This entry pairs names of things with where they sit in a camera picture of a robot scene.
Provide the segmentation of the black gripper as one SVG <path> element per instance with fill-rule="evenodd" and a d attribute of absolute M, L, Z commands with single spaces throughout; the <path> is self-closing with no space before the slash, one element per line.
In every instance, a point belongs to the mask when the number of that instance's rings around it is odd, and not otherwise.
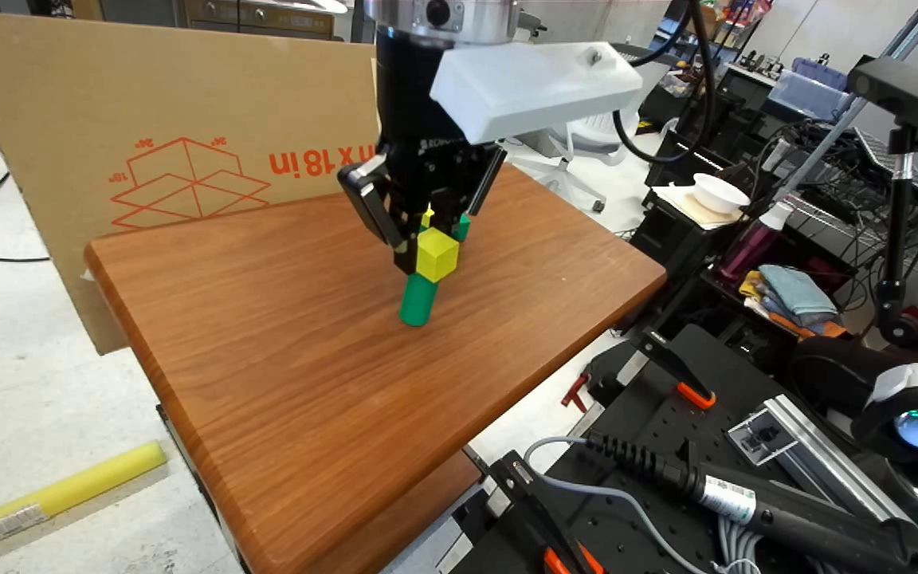
<path fill-rule="evenodd" d="M 475 220 L 507 157 L 498 142 L 469 142 L 429 97 L 439 61 L 439 43 L 396 28 L 375 32 L 382 157 L 338 173 L 351 206 L 393 249 L 403 274 L 416 270 L 423 210 L 433 210 L 444 229 L 454 229 L 459 212 Z"/>

